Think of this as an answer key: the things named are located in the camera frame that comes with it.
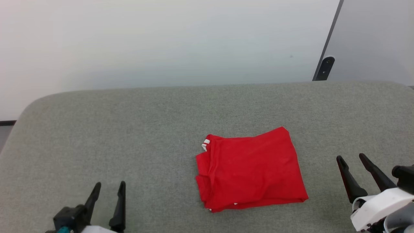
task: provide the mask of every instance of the red fabric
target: red fabric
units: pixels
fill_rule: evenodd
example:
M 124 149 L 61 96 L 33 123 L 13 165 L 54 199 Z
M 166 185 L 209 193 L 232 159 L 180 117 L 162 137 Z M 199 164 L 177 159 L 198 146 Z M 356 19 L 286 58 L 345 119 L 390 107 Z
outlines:
M 296 151 L 285 128 L 256 137 L 209 134 L 207 139 L 207 151 L 196 156 L 196 180 L 201 200 L 212 212 L 308 199 Z

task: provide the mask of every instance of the gray table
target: gray table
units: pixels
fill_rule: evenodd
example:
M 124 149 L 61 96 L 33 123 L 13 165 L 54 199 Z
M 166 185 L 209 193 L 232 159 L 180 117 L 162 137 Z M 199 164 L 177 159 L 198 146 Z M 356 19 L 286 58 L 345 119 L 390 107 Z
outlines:
M 365 153 L 387 175 L 414 163 L 414 91 L 383 82 L 174 87 L 69 92 L 28 106 L 0 155 L 2 232 L 52 229 L 63 206 L 102 182 L 92 223 L 107 226 L 121 180 L 127 233 L 353 232 L 335 157 L 369 194 Z M 209 133 L 289 130 L 309 195 L 304 203 L 203 208 L 195 156 Z

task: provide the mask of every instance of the white wall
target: white wall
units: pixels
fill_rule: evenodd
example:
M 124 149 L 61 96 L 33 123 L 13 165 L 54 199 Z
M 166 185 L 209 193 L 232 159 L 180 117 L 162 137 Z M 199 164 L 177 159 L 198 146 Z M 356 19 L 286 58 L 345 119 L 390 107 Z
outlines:
M 339 0 L 3 0 L 0 120 L 63 91 L 311 81 Z
M 328 80 L 414 85 L 414 1 L 344 0 L 325 57 Z

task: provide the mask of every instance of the folded red garment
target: folded red garment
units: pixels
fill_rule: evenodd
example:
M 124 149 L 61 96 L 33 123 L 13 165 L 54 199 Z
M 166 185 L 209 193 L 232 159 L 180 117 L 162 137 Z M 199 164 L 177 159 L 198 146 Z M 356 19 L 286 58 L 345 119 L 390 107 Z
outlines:
M 304 202 L 308 199 L 289 132 L 256 137 L 209 134 L 196 156 L 201 200 L 212 212 Z

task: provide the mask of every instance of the gray fabric surface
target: gray fabric surface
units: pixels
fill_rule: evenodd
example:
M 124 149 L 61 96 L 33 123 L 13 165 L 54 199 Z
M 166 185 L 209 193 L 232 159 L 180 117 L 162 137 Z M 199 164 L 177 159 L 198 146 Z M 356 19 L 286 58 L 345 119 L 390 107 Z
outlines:
M 2 232 L 44 232 L 63 206 L 102 182 L 92 223 L 107 226 L 121 180 L 127 233 L 353 232 L 335 157 L 376 194 L 365 153 L 387 175 L 414 163 L 414 92 L 394 83 L 294 83 L 96 90 L 31 104 L 0 155 Z M 309 195 L 304 203 L 203 208 L 195 156 L 213 133 L 255 136 L 284 126 Z

